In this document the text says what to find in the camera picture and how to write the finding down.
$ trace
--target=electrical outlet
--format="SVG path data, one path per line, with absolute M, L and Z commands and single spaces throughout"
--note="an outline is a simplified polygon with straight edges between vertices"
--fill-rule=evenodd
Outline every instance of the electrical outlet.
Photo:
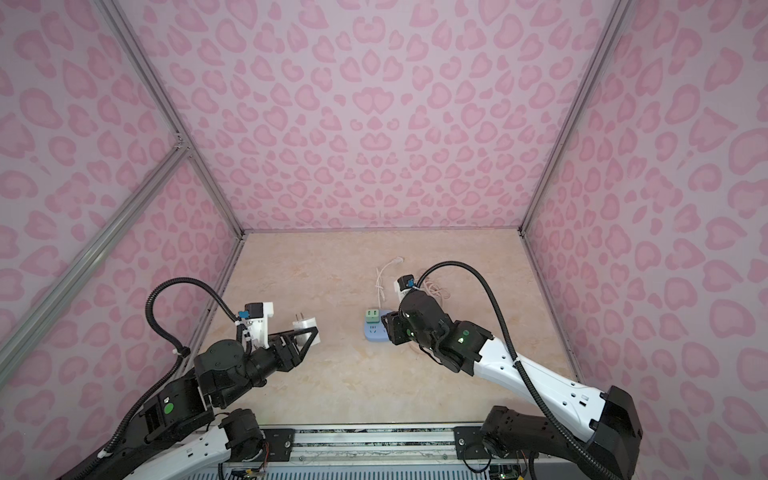
M 376 313 L 376 316 L 369 316 L 370 313 Z M 388 342 L 389 336 L 386 334 L 386 328 L 381 320 L 381 315 L 385 315 L 391 310 L 371 309 L 366 311 L 366 321 L 362 325 L 362 332 L 370 342 Z

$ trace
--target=black cable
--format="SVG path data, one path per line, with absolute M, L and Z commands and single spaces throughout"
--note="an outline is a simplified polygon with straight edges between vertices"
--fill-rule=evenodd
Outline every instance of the black cable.
M 533 459 L 538 457 L 538 452 L 531 452 L 528 457 L 528 471 L 531 473 L 531 480 L 536 480 L 536 471 L 533 469 Z
M 427 352 L 427 351 L 424 349 L 424 347 L 423 347 L 423 346 L 419 345 L 419 350 L 421 350 L 422 352 L 426 353 L 426 354 L 427 354 L 427 356 L 428 356 L 430 359 L 432 359 L 432 361 L 433 361 L 434 363 L 437 363 L 438 365 L 442 365 L 442 363 L 441 363 L 441 362 L 438 362 L 438 361 L 437 361 L 437 359 L 436 359 L 435 357 L 433 357 L 431 353 Z
M 196 278 L 190 278 L 188 276 L 179 276 L 177 278 L 172 278 L 170 280 L 166 280 L 160 285 L 158 285 L 154 290 L 152 290 L 152 293 L 149 294 L 149 297 L 147 298 L 147 303 L 144 306 L 144 315 L 147 317 L 147 323 L 149 324 L 150 328 L 159 336 L 166 339 L 171 345 L 174 346 L 177 357 L 176 362 L 174 363 L 174 366 L 170 368 L 168 373 L 162 376 L 159 380 L 155 382 L 152 387 L 149 388 L 144 394 L 139 397 L 139 400 L 137 400 L 131 409 L 128 410 L 128 412 L 125 414 L 123 419 L 120 421 L 120 424 L 115 429 L 114 433 L 112 434 L 112 437 L 107 441 L 107 443 L 104 445 L 104 448 L 102 448 L 99 453 L 105 453 L 106 455 L 103 457 L 96 457 L 89 463 L 88 465 L 83 468 L 83 470 L 78 473 L 73 480 L 82 480 L 86 476 L 90 475 L 91 472 L 93 472 L 96 467 L 102 462 L 104 458 L 109 456 L 112 452 L 114 452 L 114 449 L 118 446 L 118 443 L 123 438 L 123 435 L 125 435 L 125 430 L 128 428 L 128 424 L 131 422 L 131 420 L 134 418 L 134 415 L 136 415 L 136 412 L 139 411 L 141 406 L 144 405 L 144 403 L 149 400 L 149 398 L 161 387 L 163 386 L 175 373 L 176 371 L 181 367 L 181 363 L 184 361 L 186 357 L 190 355 L 190 348 L 188 346 L 184 346 L 181 344 L 178 338 L 173 336 L 171 333 L 166 331 L 162 326 L 160 326 L 159 323 L 157 323 L 157 320 L 154 318 L 154 302 L 157 300 L 157 297 L 160 295 L 160 293 L 167 289 L 169 286 L 176 285 L 178 283 L 191 283 L 192 285 L 196 285 L 200 287 L 201 289 L 208 292 L 209 295 L 211 295 L 214 300 L 216 300 L 216 303 L 219 304 L 221 309 L 226 313 L 230 319 L 235 322 L 239 319 L 238 316 L 236 316 L 232 310 L 230 310 L 230 307 L 224 303 L 224 301 L 221 299 L 218 293 L 216 293 L 216 290 L 210 287 L 205 282 L 202 282 Z M 242 339 L 242 332 L 243 330 L 241 327 L 244 328 L 244 326 L 239 325 L 237 327 L 238 332 L 238 338 Z
M 555 418 L 554 414 L 549 409 L 549 407 L 547 406 L 547 404 L 545 403 L 541 395 L 539 395 L 530 377 L 528 377 L 528 373 L 525 371 L 525 367 L 523 366 L 523 363 L 518 359 L 518 354 L 515 351 L 515 346 L 512 345 L 512 338 L 509 336 L 507 323 L 504 321 L 502 310 L 498 307 L 498 302 L 496 302 L 496 297 L 493 295 L 493 292 L 491 291 L 491 287 L 488 285 L 488 282 L 486 282 L 485 279 L 482 277 L 480 272 L 478 272 L 471 266 L 467 265 L 466 263 L 456 262 L 454 260 L 448 260 L 445 262 L 437 263 L 429 267 L 419 277 L 419 281 L 416 283 L 416 287 L 417 288 L 421 287 L 422 283 L 430 273 L 444 266 L 460 266 L 464 270 L 467 270 L 468 272 L 470 272 L 472 275 L 475 276 L 476 279 L 480 281 L 480 284 L 485 290 L 485 293 L 488 295 L 488 299 L 491 300 L 493 311 L 496 313 L 496 318 L 498 319 L 498 325 L 502 329 L 502 336 L 504 337 L 504 342 L 507 346 L 507 350 L 509 351 L 509 355 L 512 360 L 512 365 L 515 367 L 518 373 L 520 373 L 520 378 L 523 380 L 523 383 L 525 384 L 525 388 L 528 389 L 528 392 L 531 394 L 531 397 L 536 403 L 536 406 L 538 406 L 541 412 L 544 413 L 544 416 L 547 417 L 547 420 L 552 424 L 552 426 L 554 426 L 554 428 L 560 433 L 560 435 L 563 435 L 568 445 L 571 446 L 576 451 L 576 453 L 578 453 L 578 455 L 584 460 L 584 462 L 587 463 L 590 467 L 592 467 L 597 473 L 599 473 L 600 475 L 603 475 L 605 478 L 607 478 L 607 480 L 621 480 L 621 477 L 619 477 L 615 473 L 605 468 L 604 465 L 602 465 L 595 457 L 590 455 L 590 453 L 584 449 L 581 443 L 578 440 L 576 440 L 576 438 L 573 436 L 571 431 L 566 429 L 565 426 L 563 426 L 563 424 L 560 423 L 560 421 L 557 418 Z
M 466 448 L 464 449 L 464 452 L 466 452 L 466 451 L 469 449 L 469 447 L 475 447 L 475 446 L 482 446 L 482 445 L 481 445 L 481 444 L 479 444 L 479 443 L 475 443 L 475 444 L 472 444 L 472 445 L 467 445 L 467 446 L 466 446 Z M 492 460 L 492 459 L 493 459 L 493 455 L 491 455 L 491 454 L 488 454 L 488 463 L 486 463 L 486 464 L 485 464 L 485 467 L 483 467 L 483 468 L 480 468 L 479 470 L 475 470 L 474 468 L 470 467 L 470 466 L 469 466 L 469 464 L 467 463 L 467 459 L 466 459 L 466 458 L 462 458 L 462 461 L 464 462 L 464 465 L 465 465 L 467 468 L 469 468 L 469 470 L 470 470 L 471 472 L 473 472 L 473 473 L 483 473 L 483 472 L 485 472 L 486 470 L 488 470 L 488 467 L 490 467 L 490 466 L 491 466 L 491 460 Z
M 216 419 L 216 417 L 218 417 L 219 415 L 229 415 L 229 414 L 230 414 L 229 412 L 218 412 L 216 415 L 214 415 L 214 420 L 215 420 L 215 419 Z M 206 425 L 206 426 L 205 426 L 205 431 L 206 431 L 206 432 L 207 432 L 207 431 L 210 429 L 210 424 L 211 424 L 211 423 L 213 423 L 213 422 L 214 422 L 214 420 L 211 420 L 210 422 L 208 422 L 208 425 Z

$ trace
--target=pink leopard print wall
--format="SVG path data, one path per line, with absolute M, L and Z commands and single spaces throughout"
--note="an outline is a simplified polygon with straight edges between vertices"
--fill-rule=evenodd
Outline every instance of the pink leopard print wall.
M 0 477 L 56 478 L 106 442 L 176 358 L 147 325 L 147 295 L 174 276 L 214 283 L 233 243 L 183 164 L 0 392 Z M 154 312 L 187 344 L 207 301 L 172 286 Z
M 642 480 L 768 476 L 768 2 L 638 5 L 531 235 Z
M 518 225 L 612 4 L 121 3 L 261 230 Z
M 170 150 L 88 0 L 0 5 L 0 345 Z

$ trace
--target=marble floor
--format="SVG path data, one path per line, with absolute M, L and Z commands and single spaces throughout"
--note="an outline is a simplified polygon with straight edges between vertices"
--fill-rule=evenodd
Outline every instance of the marble floor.
M 230 410 L 252 409 L 261 425 L 475 422 L 494 405 L 538 413 L 508 390 L 452 373 L 409 345 L 366 340 L 363 317 L 376 308 L 376 267 L 397 256 L 405 262 L 384 273 L 384 308 L 397 307 L 392 281 L 399 276 L 443 260 L 466 262 L 493 289 L 515 348 L 571 376 L 516 230 L 252 233 L 224 300 L 235 312 L 245 303 L 274 302 L 271 333 L 291 329 L 296 315 L 314 316 L 322 341 L 299 367 L 276 372 Z M 469 272 L 445 267 L 432 278 L 450 294 L 443 308 L 451 318 L 501 335 L 488 297 Z M 201 351 L 234 333 L 217 312 Z

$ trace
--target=metal mounting plate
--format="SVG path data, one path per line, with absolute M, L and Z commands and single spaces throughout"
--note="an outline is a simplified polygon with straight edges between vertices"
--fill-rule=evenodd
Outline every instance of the metal mounting plate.
M 487 460 L 480 427 L 454 427 L 454 445 L 459 460 Z
M 293 451 L 293 438 L 296 435 L 294 429 L 263 429 L 264 439 L 270 445 L 269 462 L 288 462 Z M 264 455 L 259 454 L 253 462 L 262 462 Z

